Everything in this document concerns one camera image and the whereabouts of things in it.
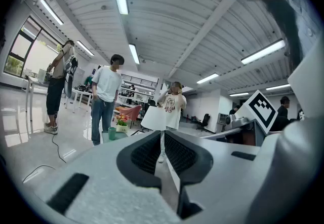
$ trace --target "flower pot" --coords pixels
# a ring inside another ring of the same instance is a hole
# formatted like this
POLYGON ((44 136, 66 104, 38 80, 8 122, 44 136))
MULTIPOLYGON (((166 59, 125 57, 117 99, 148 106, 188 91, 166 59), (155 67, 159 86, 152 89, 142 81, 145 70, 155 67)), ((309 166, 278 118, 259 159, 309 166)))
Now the flower pot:
POLYGON ((116 132, 127 132, 127 131, 128 131, 128 126, 121 126, 121 125, 116 126, 116 132))

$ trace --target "black cable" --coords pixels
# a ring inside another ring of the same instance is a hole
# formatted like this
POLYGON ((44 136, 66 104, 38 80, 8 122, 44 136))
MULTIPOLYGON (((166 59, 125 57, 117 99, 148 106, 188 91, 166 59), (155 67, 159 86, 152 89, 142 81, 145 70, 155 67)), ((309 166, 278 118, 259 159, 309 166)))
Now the black cable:
POLYGON ((61 159, 61 160, 66 164, 66 162, 64 161, 64 159, 62 159, 62 158, 60 157, 60 153, 59 153, 59 145, 53 141, 54 136, 55 136, 55 134, 54 134, 53 137, 52 137, 52 143, 54 143, 54 144, 57 146, 57 154, 59 155, 59 158, 60 158, 60 159, 61 159))
POLYGON ((27 175, 27 176, 25 177, 25 179, 22 180, 22 182, 24 182, 24 181, 28 178, 28 176, 30 176, 34 171, 36 171, 36 170, 37 170, 39 167, 41 167, 41 166, 51 167, 51 168, 53 168, 54 170, 56 170, 54 167, 49 166, 49 165, 40 165, 40 166, 37 166, 34 170, 32 170, 32 172, 31 172, 29 175, 27 175))

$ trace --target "green cup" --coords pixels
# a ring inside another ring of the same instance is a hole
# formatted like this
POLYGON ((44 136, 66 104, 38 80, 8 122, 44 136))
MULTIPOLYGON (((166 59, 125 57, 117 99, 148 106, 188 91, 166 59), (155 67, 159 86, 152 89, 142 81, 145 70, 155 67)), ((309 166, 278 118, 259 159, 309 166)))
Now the green cup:
POLYGON ((115 140, 115 135, 116 135, 116 128, 114 127, 108 128, 109 140, 115 140))

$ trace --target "lampshade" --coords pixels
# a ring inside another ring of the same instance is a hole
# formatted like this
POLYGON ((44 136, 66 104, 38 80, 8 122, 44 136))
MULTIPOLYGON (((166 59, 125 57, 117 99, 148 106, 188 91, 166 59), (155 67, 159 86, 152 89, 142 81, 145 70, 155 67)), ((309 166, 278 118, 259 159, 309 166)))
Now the lampshade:
POLYGON ((145 113, 141 125, 152 130, 165 130, 166 111, 159 107, 150 106, 145 113))

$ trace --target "pink chair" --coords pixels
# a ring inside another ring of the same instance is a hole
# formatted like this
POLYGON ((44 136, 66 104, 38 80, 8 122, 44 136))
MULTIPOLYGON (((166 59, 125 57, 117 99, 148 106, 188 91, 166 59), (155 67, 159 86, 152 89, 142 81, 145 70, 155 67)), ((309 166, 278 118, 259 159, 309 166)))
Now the pink chair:
POLYGON ((133 122, 137 120, 137 116, 140 113, 141 108, 141 105, 137 105, 134 108, 124 107, 119 109, 120 114, 130 117, 130 120, 132 121, 130 129, 132 128, 133 122))

